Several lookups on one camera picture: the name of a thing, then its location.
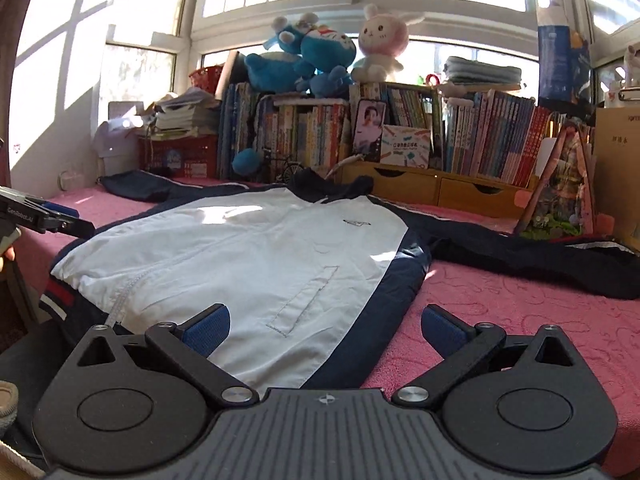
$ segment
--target wooden desk organizer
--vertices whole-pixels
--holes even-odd
[[[522,215],[537,180],[532,177],[529,187],[523,189],[483,178],[375,162],[349,164],[342,168],[338,180],[348,184],[360,175],[373,178],[373,195],[380,198],[514,219]]]

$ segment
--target stuffed toy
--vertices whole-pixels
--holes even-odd
[[[349,98],[349,85],[353,80],[347,69],[342,65],[335,66],[331,72],[316,74],[309,80],[303,80],[296,86],[296,90],[303,92],[311,90],[314,97],[324,99],[327,97]]]
[[[300,54],[300,44],[302,39],[316,28],[318,17],[312,12],[306,12],[296,23],[289,23],[285,16],[279,16],[271,28],[276,35],[262,45],[265,50],[269,50],[274,44],[278,44],[283,52],[288,54]]]
[[[625,50],[625,88],[640,84],[640,52],[633,45]]]
[[[260,169],[261,165],[260,155],[252,148],[239,152],[231,163],[234,173],[240,176],[251,176]]]
[[[297,83],[311,79],[316,72],[311,63],[286,52],[249,54],[244,58],[244,64],[249,82],[257,92],[295,92]]]
[[[319,27],[302,38],[300,54],[319,72],[331,72],[337,66],[346,68],[353,63],[356,45],[346,34]]]
[[[360,29],[358,46],[365,57],[355,64],[351,77],[358,83],[380,83],[404,68],[396,57],[409,45],[407,26],[420,23],[424,14],[397,17],[382,14],[376,5],[369,4],[364,8],[364,15],[366,21]]]

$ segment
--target pink bed sheet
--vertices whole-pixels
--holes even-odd
[[[183,180],[208,186],[215,181]],[[56,202],[78,209],[96,227],[149,209],[152,204],[113,196],[101,187],[62,194]],[[441,218],[473,222],[508,232],[513,221],[430,206],[416,209]],[[22,274],[38,293],[49,266],[72,239],[25,232],[16,243]],[[533,334],[541,324],[560,324],[585,357],[618,412],[618,432],[605,463],[621,476],[640,467],[640,301],[608,300],[557,285],[530,282],[447,262],[433,262],[424,285],[364,387],[387,395],[440,361],[422,339],[420,315],[436,303],[473,325],[490,321],[514,334]]]

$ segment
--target wooden drawer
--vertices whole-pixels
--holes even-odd
[[[374,164],[356,162],[342,168],[340,181],[353,182],[358,176],[373,178],[373,195],[395,202],[436,205],[438,201],[437,176],[413,171],[390,170]]]
[[[491,218],[519,219],[523,209],[514,204],[518,188],[473,184],[451,178],[440,183],[438,206],[468,211]]]

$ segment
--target red plastic basket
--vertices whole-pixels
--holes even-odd
[[[170,168],[173,176],[215,178],[218,136],[148,140],[140,137],[140,168]]]
[[[223,65],[216,65],[194,70],[194,72],[189,74],[191,85],[202,88],[210,94],[215,94],[218,81],[220,81],[220,75],[222,74],[222,68]]]

